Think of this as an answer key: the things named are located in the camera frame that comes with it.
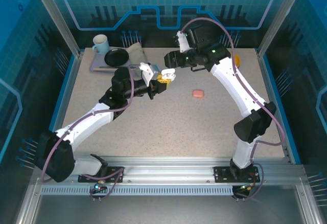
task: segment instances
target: blue wall panel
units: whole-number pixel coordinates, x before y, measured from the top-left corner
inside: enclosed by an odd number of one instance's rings
[[[267,50],[308,175],[327,174],[327,0],[296,0]]]
[[[220,21],[235,35],[242,31],[239,36],[253,40],[241,40],[240,47],[257,47],[283,0],[55,1],[84,48],[91,45],[92,36],[97,33],[107,34],[111,45],[122,46],[123,30],[138,30],[145,47],[175,47],[174,41],[158,41],[155,35],[171,39],[176,30],[199,16]]]
[[[0,222],[15,223],[33,167],[23,142],[47,130],[71,53],[41,0],[0,7]]]

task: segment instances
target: speckled countertop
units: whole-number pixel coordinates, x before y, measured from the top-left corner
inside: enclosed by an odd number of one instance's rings
[[[150,63],[165,68],[164,56],[176,49],[144,48]],[[268,100],[254,49],[236,49],[241,57],[240,71],[264,99]],[[90,48],[80,65],[64,119],[70,124],[89,111],[111,86],[110,74],[90,72],[94,53]],[[194,99],[194,89],[204,90],[204,98]],[[114,122],[87,138],[76,154],[100,156],[233,156],[237,136],[233,125],[240,112],[223,85],[207,71],[192,73],[177,69],[168,90],[156,95],[136,97]],[[279,142],[272,124],[263,136]],[[257,157],[284,157],[281,147],[260,145]]]

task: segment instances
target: white mug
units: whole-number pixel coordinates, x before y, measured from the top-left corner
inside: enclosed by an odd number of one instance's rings
[[[103,34],[96,35],[93,38],[93,43],[95,44],[92,47],[93,52],[97,54],[106,54],[109,52],[109,43],[107,36]]]

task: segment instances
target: pink sponge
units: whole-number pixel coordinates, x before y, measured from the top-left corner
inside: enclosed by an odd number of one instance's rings
[[[203,90],[195,89],[193,90],[193,97],[195,98],[203,98],[204,92]]]

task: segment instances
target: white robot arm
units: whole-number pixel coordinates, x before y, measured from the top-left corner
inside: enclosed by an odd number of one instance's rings
[[[148,63],[140,63],[139,68],[142,70],[142,79],[133,80],[134,97],[148,94],[150,99],[153,99],[156,94],[165,91],[169,83],[175,79],[175,69],[160,71],[156,65]],[[123,112],[122,107],[127,105],[132,88],[128,69],[117,69],[111,83],[112,87],[81,118],[55,132],[46,131],[40,136],[34,162],[40,169],[45,165],[46,173],[55,181],[61,182],[70,175],[106,176],[106,167],[100,157],[96,155],[74,156],[74,152],[92,133],[117,118]],[[50,161],[46,165],[50,150],[59,140],[62,142],[50,156]]]
[[[166,66],[169,68],[191,67],[193,72],[207,70],[224,85],[240,110],[243,120],[234,125],[235,133],[239,138],[230,163],[231,173],[237,178],[244,169],[251,167],[251,153],[255,142],[265,133],[271,123],[271,118],[241,86],[233,71],[230,53],[224,46],[217,43],[215,34],[203,31],[202,27],[195,27],[186,33],[177,32],[176,37],[180,50],[170,52],[165,56]],[[194,69],[197,65],[204,67]],[[275,105],[272,102],[267,104],[237,68],[236,73],[254,97],[275,113]]]

